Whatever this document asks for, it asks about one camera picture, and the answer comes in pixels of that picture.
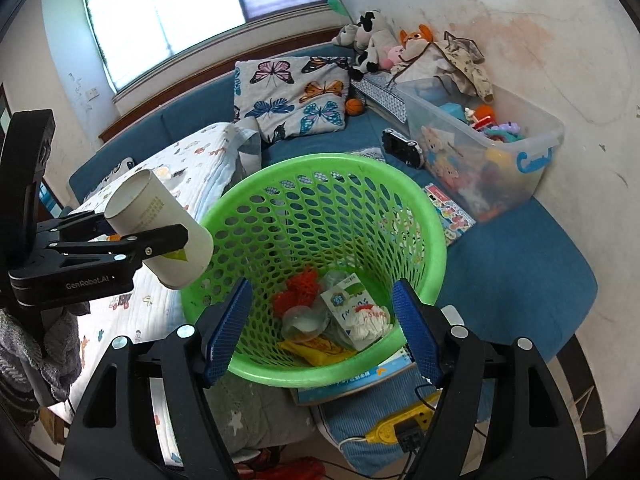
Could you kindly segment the orange fox plush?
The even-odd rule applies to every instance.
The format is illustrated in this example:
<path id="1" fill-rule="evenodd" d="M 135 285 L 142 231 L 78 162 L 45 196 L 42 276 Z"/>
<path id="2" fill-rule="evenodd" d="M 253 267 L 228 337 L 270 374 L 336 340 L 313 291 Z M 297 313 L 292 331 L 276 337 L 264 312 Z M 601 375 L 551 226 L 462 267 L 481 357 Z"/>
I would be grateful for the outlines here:
<path id="1" fill-rule="evenodd" d="M 409 62 L 421 55 L 434 38 L 427 25 L 419 24 L 418 29 L 414 32 L 406 32 L 405 29 L 401 29 L 399 40 L 402 47 L 399 58 L 402 62 Z"/>

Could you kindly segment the yellow snack wrapper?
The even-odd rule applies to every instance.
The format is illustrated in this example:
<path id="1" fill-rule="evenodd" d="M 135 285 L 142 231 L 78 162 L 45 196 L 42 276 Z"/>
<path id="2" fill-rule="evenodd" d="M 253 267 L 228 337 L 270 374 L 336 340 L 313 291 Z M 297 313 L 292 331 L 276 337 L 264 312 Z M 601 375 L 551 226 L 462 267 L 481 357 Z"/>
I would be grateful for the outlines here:
<path id="1" fill-rule="evenodd" d="M 297 356 L 313 367 L 341 363 L 357 354 L 356 350 L 343 348 L 325 336 L 306 341 L 287 339 L 280 341 L 278 346 L 281 350 Z"/>

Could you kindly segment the cow plush toy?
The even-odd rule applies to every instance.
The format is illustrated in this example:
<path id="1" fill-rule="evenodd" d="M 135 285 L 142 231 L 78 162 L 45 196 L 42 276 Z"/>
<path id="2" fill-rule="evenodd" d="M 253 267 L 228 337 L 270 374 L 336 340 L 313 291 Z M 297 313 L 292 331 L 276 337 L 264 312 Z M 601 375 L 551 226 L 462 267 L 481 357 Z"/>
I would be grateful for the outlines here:
<path id="1" fill-rule="evenodd" d="M 398 46 L 398 41 L 386 17 L 378 10 L 371 10 L 361 14 L 356 24 L 344 25 L 332 44 L 355 50 L 356 58 L 348 72 L 353 81 L 360 81 L 365 74 L 392 68 L 388 52 Z"/>

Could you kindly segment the clear toy storage box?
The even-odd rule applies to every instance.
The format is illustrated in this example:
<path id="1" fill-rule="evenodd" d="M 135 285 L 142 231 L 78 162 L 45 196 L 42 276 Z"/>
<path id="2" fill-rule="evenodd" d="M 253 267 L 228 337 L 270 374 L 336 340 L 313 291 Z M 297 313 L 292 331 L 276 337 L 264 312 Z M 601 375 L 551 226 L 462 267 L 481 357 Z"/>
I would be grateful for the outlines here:
<path id="1" fill-rule="evenodd" d="M 527 202 L 564 140 L 559 118 L 499 86 L 489 103 L 436 77 L 396 92 L 425 168 L 478 221 Z"/>

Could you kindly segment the butterfly pillow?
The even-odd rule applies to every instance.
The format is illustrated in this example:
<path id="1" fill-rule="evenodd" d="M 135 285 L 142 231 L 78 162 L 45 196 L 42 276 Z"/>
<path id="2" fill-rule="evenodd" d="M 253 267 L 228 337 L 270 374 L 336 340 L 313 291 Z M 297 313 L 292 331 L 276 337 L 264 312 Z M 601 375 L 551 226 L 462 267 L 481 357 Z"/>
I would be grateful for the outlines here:
<path id="1" fill-rule="evenodd" d="M 277 56 L 234 66 L 234 111 L 271 144 L 341 131 L 350 85 L 346 56 Z"/>

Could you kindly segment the green plastic basket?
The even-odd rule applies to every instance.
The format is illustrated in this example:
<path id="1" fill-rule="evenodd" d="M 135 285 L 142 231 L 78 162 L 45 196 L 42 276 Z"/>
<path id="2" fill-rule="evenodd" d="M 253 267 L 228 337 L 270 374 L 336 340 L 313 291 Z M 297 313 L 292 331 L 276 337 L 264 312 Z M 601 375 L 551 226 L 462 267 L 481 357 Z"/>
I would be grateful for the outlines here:
<path id="1" fill-rule="evenodd" d="M 400 326 L 350 358 L 311 366 L 281 346 L 274 295 L 292 276 L 314 269 L 355 273 L 373 299 L 392 304 L 407 280 L 434 304 L 446 271 L 439 215 L 420 185 L 385 162 L 345 154 L 299 156 L 266 167 L 225 192 L 201 218 L 214 240 L 201 278 L 180 292 L 195 323 L 240 278 L 253 302 L 229 363 L 230 373 L 280 388 L 314 388 L 357 376 L 406 342 Z"/>

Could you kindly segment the white patterned tablecloth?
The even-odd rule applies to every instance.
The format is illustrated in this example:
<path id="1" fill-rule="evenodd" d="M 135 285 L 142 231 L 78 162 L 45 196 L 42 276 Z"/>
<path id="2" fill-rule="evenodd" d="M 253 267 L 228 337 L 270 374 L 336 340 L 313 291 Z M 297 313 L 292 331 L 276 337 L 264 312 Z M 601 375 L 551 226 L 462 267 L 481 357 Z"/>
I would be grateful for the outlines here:
<path id="1" fill-rule="evenodd" d="M 133 342 L 166 337 L 183 325 L 179 290 L 198 283 L 213 245 L 198 226 L 224 191 L 262 166 L 262 141 L 254 119 L 215 122 L 170 144 L 107 185 L 81 205 L 102 212 L 119 234 L 181 223 L 190 231 L 186 248 L 151 258 L 134 274 L 134 288 L 93 300 L 78 320 L 81 373 L 70 388 L 68 408 L 78 409 L 91 375 L 114 338 Z"/>

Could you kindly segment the window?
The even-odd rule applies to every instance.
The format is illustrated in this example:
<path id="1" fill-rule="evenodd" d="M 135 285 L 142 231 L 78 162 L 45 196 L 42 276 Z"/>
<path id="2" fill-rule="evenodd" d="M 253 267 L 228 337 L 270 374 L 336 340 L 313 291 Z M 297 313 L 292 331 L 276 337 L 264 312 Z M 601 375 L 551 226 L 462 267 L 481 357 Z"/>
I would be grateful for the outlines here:
<path id="1" fill-rule="evenodd" d="M 116 91 L 168 58 L 250 21 L 320 0 L 84 0 Z"/>

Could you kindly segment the patterned beige cloth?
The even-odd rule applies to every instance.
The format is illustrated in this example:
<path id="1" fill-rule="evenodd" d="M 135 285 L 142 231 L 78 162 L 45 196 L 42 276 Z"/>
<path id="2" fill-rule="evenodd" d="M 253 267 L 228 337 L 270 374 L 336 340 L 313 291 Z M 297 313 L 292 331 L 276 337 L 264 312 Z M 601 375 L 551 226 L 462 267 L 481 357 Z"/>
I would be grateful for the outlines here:
<path id="1" fill-rule="evenodd" d="M 444 55 L 454 69 L 449 76 L 460 92 L 477 96 L 487 104 L 495 99 L 494 89 L 483 66 L 484 54 L 474 40 L 454 36 L 446 30 Z"/>

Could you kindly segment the sticker book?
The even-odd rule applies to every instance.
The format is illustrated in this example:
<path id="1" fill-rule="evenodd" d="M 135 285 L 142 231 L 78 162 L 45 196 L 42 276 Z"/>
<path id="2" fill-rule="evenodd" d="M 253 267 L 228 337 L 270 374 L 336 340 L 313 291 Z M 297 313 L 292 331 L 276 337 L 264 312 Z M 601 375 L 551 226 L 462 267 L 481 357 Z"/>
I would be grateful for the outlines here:
<path id="1" fill-rule="evenodd" d="M 476 221 L 435 183 L 425 185 L 423 192 L 439 215 L 447 246 L 454 244 L 475 226 Z"/>

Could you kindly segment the clear plastic bag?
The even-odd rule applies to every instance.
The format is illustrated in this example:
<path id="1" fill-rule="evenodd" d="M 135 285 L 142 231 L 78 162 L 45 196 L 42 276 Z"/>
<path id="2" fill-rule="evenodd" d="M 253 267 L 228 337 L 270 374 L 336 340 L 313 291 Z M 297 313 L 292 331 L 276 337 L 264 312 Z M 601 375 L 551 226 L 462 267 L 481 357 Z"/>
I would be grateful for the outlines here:
<path id="1" fill-rule="evenodd" d="M 284 340 L 308 341 L 321 335 L 329 322 L 329 312 L 325 307 L 292 307 L 283 315 L 281 335 Z"/>

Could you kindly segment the pink pig plush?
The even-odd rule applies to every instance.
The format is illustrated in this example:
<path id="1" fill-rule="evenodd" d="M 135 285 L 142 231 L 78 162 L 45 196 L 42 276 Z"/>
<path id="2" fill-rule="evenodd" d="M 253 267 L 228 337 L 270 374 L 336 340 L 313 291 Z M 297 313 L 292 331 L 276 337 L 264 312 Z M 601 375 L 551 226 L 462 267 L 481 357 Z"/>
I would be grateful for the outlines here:
<path id="1" fill-rule="evenodd" d="M 385 53 L 380 61 L 382 70 L 388 70 L 390 72 L 395 66 L 404 62 L 401 55 L 404 54 L 405 48 L 401 44 L 393 47 L 385 47 L 384 51 Z"/>

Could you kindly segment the black handheld console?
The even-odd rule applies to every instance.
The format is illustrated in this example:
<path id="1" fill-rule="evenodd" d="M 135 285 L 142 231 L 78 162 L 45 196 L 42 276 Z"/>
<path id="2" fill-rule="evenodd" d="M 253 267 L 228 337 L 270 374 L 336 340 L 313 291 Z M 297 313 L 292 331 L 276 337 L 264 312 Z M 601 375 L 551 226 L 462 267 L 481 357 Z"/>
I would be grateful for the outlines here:
<path id="1" fill-rule="evenodd" d="M 393 128 L 382 131 L 382 144 L 387 154 L 391 154 L 404 164 L 419 169 L 424 165 L 424 154 L 420 144 L 410 140 Z"/>

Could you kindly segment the small orange ball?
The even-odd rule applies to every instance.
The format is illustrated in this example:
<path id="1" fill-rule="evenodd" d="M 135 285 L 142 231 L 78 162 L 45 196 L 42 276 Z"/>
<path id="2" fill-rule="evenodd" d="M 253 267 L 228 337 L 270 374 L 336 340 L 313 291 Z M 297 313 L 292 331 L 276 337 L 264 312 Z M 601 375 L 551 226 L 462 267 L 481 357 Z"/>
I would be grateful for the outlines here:
<path id="1" fill-rule="evenodd" d="M 360 99 L 349 98 L 345 101 L 345 113 L 348 116 L 359 116 L 366 111 L 366 106 Z"/>

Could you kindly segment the yellow power strip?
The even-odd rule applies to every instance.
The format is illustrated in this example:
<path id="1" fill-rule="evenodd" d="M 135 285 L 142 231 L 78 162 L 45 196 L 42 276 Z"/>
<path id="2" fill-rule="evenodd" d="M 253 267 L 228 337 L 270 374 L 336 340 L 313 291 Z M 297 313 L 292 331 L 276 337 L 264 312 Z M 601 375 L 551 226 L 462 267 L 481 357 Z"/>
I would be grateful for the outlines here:
<path id="1" fill-rule="evenodd" d="M 439 398 L 439 391 L 419 396 L 418 402 L 377 422 L 364 440 L 370 444 L 399 445 L 405 453 L 416 451 L 431 426 Z"/>

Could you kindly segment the milk carton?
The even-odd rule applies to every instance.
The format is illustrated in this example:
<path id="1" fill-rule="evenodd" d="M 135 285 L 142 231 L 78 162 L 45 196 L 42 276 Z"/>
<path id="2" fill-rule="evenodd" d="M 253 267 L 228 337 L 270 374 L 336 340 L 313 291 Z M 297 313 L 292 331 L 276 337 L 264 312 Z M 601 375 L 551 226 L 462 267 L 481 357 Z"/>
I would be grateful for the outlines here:
<path id="1" fill-rule="evenodd" d="M 329 309 L 343 340 L 357 351 L 362 351 L 373 344 L 375 338 L 363 328 L 363 312 L 375 302 L 360 281 L 356 273 L 352 273 L 335 283 L 320 294 L 320 298 Z"/>

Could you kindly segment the white paper cup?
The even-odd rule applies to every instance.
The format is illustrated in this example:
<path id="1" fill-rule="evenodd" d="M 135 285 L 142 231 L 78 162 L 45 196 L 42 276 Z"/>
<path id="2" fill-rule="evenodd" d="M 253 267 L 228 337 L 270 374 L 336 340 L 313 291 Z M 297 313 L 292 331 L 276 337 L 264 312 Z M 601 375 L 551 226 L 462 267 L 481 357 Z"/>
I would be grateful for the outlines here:
<path id="1" fill-rule="evenodd" d="M 213 237 L 150 170 L 139 170 L 119 185 L 104 218 L 117 234 L 140 240 L 144 264 L 169 289 L 195 282 L 212 258 Z"/>

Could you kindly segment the crumpled white tissue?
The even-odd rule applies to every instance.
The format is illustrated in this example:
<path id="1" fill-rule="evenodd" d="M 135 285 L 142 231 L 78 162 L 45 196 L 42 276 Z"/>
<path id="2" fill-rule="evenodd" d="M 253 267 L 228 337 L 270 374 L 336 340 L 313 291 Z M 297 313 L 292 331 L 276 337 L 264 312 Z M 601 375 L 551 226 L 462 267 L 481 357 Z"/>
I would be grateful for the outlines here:
<path id="1" fill-rule="evenodd" d="M 364 304 L 352 309 L 345 321 L 345 332 L 358 351 L 368 348 L 392 328 L 390 312 L 377 304 Z"/>

